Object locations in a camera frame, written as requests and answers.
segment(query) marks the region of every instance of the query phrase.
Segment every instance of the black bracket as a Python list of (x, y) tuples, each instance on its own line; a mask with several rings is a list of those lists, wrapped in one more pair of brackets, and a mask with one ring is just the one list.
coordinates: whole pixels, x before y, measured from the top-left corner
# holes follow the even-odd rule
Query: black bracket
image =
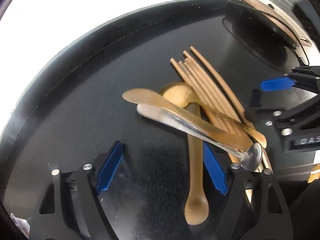
[(122, 144), (116, 141), (108, 153), (100, 155), (89, 170), (82, 167), (71, 173), (52, 176), (52, 182), (41, 195), (32, 215), (29, 239), (70, 240), (84, 239), (80, 234), (70, 190), (77, 190), (80, 208), (91, 239), (118, 240), (97, 197), (97, 173), (106, 162), (113, 149)]
[[(115, 142), (110, 149), (111, 152), (119, 143)], [(95, 174), (98, 174), (98, 169), (104, 166), (107, 156), (108, 153), (100, 155), (88, 170), (81, 167), (72, 173), (52, 175), (52, 181), (40, 197), (32, 216), (30, 239), (87, 239), (80, 233), (73, 212), (70, 190), (76, 189), (91, 239), (118, 240), (100, 205), (95, 188)], [(256, 217), (256, 225), (239, 239), (291, 240), (292, 226), (288, 207), (272, 172), (268, 169), (264, 170), (265, 173), (250, 172), (241, 168), (239, 164), (234, 163), (234, 165), (236, 168), (228, 170), (228, 180), (231, 185), (228, 202), (212, 239), (231, 239), (241, 212), (245, 190), (252, 188), (251, 208)]]
[(264, 113), (276, 128), (283, 151), (306, 152), (320, 149), (320, 66), (296, 67), (286, 74), (295, 81), (294, 87), (318, 94), (310, 100), (292, 108), (264, 108), (260, 104), (258, 90), (252, 91), (250, 108), (245, 114), (255, 122)]
[(238, 240), (292, 240), (289, 209), (272, 172), (269, 169), (259, 173), (229, 168), (228, 174), (233, 178), (233, 185), (212, 239), (231, 239), (244, 201), (244, 192), (253, 189), (251, 209), (256, 217), (256, 225)]

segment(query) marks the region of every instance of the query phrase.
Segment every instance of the black cable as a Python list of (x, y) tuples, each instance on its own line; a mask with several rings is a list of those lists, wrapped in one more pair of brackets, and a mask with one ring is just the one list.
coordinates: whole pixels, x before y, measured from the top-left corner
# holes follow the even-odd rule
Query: black cable
[(288, 26), (285, 22), (283, 22), (282, 20), (280, 20), (280, 19), (277, 18), (276, 16), (272, 15), (271, 13), (267, 13), (267, 12), (265, 12), (265, 11), (258, 10), (258, 9), (256, 9), (256, 8), (250, 7), (250, 6), (248, 6), (248, 5), (244, 5), (244, 4), (239, 3), (239, 2), (235, 2), (235, 1), (231, 1), (231, 0), (229, 0), (229, 2), (234, 3), (234, 4), (236, 4), (236, 5), (240, 5), (240, 6), (242, 6), (242, 7), (245, 7), (245, 8), (247, 8), (247, 9), (251, 10), (251, 11), (256, 11), (256, 12), (260, 12), (260, 13), (262, 13), (262, 14), (268, 15), (268, 16), (276, 19), (278, 22), (280, 22), (280, 23), (283, 24), (284, 26), (286, 26), (286, 27), (290, 30), (290, 32), (295, 36), (295, 38), (297, 39), (297, 41), (299, 42), (299, 45), (301, 46), (301, 48), (302, 48), (302, 50), (303, 50), (303, 53), (304, 53), (304, 55), (305, 55), (306, 58), (307, 58), (307, 61), (308, 61), (307, 66), (309, 66), (310, 61), (309, 61), (309, 58), (308, 58), (308, 56), (307, 56), (307, 53), (305, 52), (305, 50), (304, 50), (304, 48), (303, 48), (303, 46), (302, 46), (302, 44), (301, 44), (301, 41), (300, 41), (299, 37), (295, 34), (295, 32), (291, 29), (290, 26)]

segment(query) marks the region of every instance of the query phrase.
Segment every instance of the chopstick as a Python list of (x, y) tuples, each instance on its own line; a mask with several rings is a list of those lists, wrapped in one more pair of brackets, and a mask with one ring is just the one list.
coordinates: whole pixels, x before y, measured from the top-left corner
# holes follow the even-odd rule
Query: chopstick
[[(185, 61), (184, 66), (186, 66), (186, 67), (188, 68), (188, 70), (191, 72), (192, 75), (194, 75), (194, 76), (197, 75), (196, 72), (191, 69), (191, 67), (189, 66), (189, 64), (188, 64), (187, 61)], [(201, 81), (202, 81), (202, 82), (197, 81), (200, 86), (205, 83), (204, 78), (203, 78)], [(215, 105), (215, 102), (216, 102), (216, 101), (222, 101), (223, 99), (226, 100), (225, 96), (221, 93), (220, 89), (216, 86), (216, 84), (214, 84), (214, 85), (212, 86), (212, 88), (214, 88), (214, 91), (216, 92), (217, 95), (220, 95), (220, 98), (217, 98), (217, 97), (214, 97), (214, 96), (210, 98), (210, 96), (209, 96), (208, 93), (206, 92), (206, 89), (205, 89), (204, 87), (202, 87), (202, 89), (203, 89), (203, 91), (202, 91), (203, 93), (202, 93), (202, 94), (207, 94), (207, 96), (209, 96), (209, 98), (210, 98), (210, 100), (211, 100), (211, 101), (210, 101), (210, 105)], [(224, 109), (232, 109), (232, 110), (233, 110), (232, 106), (230, 105), (230, 103), (229, 103), (228, 101), (227, 101), (227, 103), (225, 103)], [(229, 123), (228, 121), (225, 121), (225, 122), (224, 122), (224, 125), (223, 125), (221, 128), (222, 128), (223, 130), (226, 130), (226, 131), (229, 131), (229, 132), (233, 132), (233, 133), (238, 134), (238, 135), (248, 136), (242, 129), (233, 126), (233, 125), (232, 125), (231, 123)], [(232, 157), (230, 156), (230, 159), (231, 159), (233, 162), (239, 162), (238, 159), (235, 158), (234, 156), (232, 156)], [(261, 171), (263, 170), (262, 164), (259, 165), (259, 167), (257, 168), (257, 170), (258, 170), (259, 172), (261, 172)]]
[[(203, 101), (205, 104), (208, 104), (207, 98), (206, 98), (205, 94), (203, 93), (203, 91), (201, 90), (201, 88), (196, 84), (196, 82), (194, 80), (192, 80), (193, 77), (190, 77), (187, 75), (186, 70), (183, 66), (183, 63), (181, 61), (178, 63), (174, 58), (170, 59), (170, 62), (173, 65), (173, 67), (177, 70), (177, 72), (179, 73), (181, 78), (184, 80), (184, 82), (194, 89), (194, 91), (195, 91), (196, 95), (199, 97), (199, 99), (201, 101)], [(210, 122), (213, 125), (217, 126), (218, 128), (221, 128), (223, 130), (227, 130), (227, 128), (223, 124), (218, 122), (219, 117), (215, 116), (212, 112), (206, 112), (206, 115), (208, 116)], [(239, 159), (237, 157), (233, 156), (232, 154), (228, 153), (228, 156), (232, 162), (240, 163)]]
[[(238, 98), (236, 97), (236, 95), (233, 93), (233, 91), (231, 90), (231, 88), (228, 86), (228, 84), (225, 82), (225, 80), (220, 76), (220, 74), (213, 68), (213, 66), (200, 54), (200, 52), (198, 52), (193, 46), (190, 47), (190, 50), (198, 57), (198, 59), (205, 65), (205, 67), (210, 71), (210, 73), (214, 76), (214, 78), (217, 80), (217, 82), (220, 84), (220, 86), (223, 88), (223, 90), (225, 91), (225, 93), (227, 94), (227, 96), (229, 97), (230, 101), (232, 102), (232, 104), (235, 106), (235, 108), (237, 109), (238, 114), (241, 116), (243, 122), (254, 128), (254, 125), (252, 124), (252, 122), (250, 122), (244, 115), (244, 108), (242, 106), (242, 104), (240, 103), (240, 101), (238, 100)], [(262, 154), (262, 162), (264, 164), (264, 166), (270, 170), (272, 170), (271, 164), (270, 164), (270, 160), (269, 157), (266, 153), (266, 151), (263, 151)], [(259, 170), (262, 171), (263, 166), (262, 164), (260, 164), (259, 166)]]
[[(185, 59), (185, 65), (190, 69), (194, 76), (197, 76), (199, 84), (202, 86), (204, 93), (206, 93), (210, 98), (211, 105), (215, 106), (214, 109), (217, 109), (221, 113), (225, 112), (225, 114), (230, 118), (233, 118), (236, 121), (240, 121), (231, 104), (229, 103), (229, 101), (227, 101), (217, 85), (212, 81), (207, 73), (202, 72), (204, 71), (203, 68), (199, 64), (196, 64), (197, 62), (193, 58), (191, 59), (190, 55), (188, 55), (188, 57)], [(223, 121), (229, 128), (228, 131), (241, 136), (247, 136), (247, 134), (242, 129), (235, 127), (226, 120)]]

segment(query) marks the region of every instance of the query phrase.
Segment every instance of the blue gripper pad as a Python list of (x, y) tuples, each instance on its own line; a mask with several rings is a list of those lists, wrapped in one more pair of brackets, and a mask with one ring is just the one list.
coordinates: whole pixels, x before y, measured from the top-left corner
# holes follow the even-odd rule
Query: blue gripper pad
[(203, 162), (214, 187), (223, 195), (226, 195), (229, 191), (226, 183), (226, 174), (205, 142), (203, 142)]
[(99, 195), (102, 191), (107, 190), (118, 169), (124, 153), (123, 144), (117, 142), (113, 147), (110, 155), (102, 165), (97, 175), (97, 184), (95, 190)]
[(263, 91), (268, 92), (290, 89), (292, 86), (294, 86), (294, 84), (295, 82), (293, 79), (289, 77), (281, 77), (262, 81), (260, 83), (260, 87)]

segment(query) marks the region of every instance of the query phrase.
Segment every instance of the black surface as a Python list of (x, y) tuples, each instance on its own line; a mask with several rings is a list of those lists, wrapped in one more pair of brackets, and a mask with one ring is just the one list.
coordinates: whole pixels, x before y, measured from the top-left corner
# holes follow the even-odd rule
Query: black surface
[(320, 180), (316, 179), (289, 206), (294, 239), (318, 239)]
[[(159, 91), (179, 81), (169, 60), (183, 59), (183, 50), (193, 45), (248, 107), (251, 90), (282, 72), (225, 29), (225, 2), (186, 0), (147, 8), (98, 27), (55, 57), (20, 101), (0, 144), (1, 193), (8, 212), (28, 218), (53, 169), (76, 170), (120, 140), (123, 161), (100, 196), (119, 239), (205, 239), (223, 196), (205, 183), (209, 218), (189, 226), (183, 214), (187, 136), (139, 116), (121, 94), (135, 87)], [(289, 51), (287, 58), (295, 55)], [(294, 90), (263, 100), (269, 107), (297, 102)]]

